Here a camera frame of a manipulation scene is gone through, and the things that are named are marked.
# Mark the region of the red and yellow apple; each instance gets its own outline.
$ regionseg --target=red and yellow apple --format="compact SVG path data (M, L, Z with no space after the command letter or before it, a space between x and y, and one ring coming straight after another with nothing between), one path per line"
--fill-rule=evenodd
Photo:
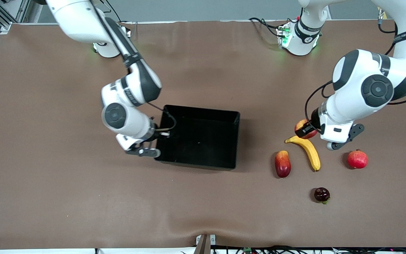
M305 125L307 122L308 122L308 121L307 121L306 119L303 119L303 120L299 121L299 122L295 125L294 131L296 131L296 130L300 129L301 127L303 127L303 125ZM316 131L316 130L313 130L313 131L311 131L311 132L308 133L307 135L304 135L304 136L301 137L301 138L303 138L303 139L309 139L309 138L314 137L316 134L317 134L317 131Z

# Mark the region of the banana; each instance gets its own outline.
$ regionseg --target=banana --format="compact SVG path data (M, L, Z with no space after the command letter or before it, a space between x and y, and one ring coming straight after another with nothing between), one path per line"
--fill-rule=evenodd
M297 136L293 136L287 140L285 140L285 143L295 143L298 144L299 146L303 147L305 149L306 154L308 155L309 162L311 162L311 166L313 167L314 171L319 171L320 169L320 159L319 155L316 151L316 148L314 148L313 143L307 139L299 138Z

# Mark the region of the black rectangular bin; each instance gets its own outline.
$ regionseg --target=black rectangular bin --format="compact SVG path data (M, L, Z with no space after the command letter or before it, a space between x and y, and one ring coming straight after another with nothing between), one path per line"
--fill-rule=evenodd
M158 139L156 148L161 155L157 161L184 166L231 170L236 167L240 114L208 108L166 105L176 126L170 136ZM173 125L162 113L160 128Z

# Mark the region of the table surface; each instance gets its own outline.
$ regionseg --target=table surface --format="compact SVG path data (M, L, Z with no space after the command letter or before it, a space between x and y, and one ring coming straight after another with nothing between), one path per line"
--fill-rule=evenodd
M58 26L13 25L0 36L0 249L183 247L202 233L229 246L406 246L406 104L357 121L365 132L340 151L313 138L320 172L284 144L345 53L383 53L392 37L373 20L328 21L297 57L258 23L139 25L133 42L163 84L158 106L240 112L237 168L212 171L126 155L100 118L100 89L125 74L121 60ZM348 169L357 148L369 165ZM273 166L280 150L286 179ZM327 205L311 200L317 187L330 190Z

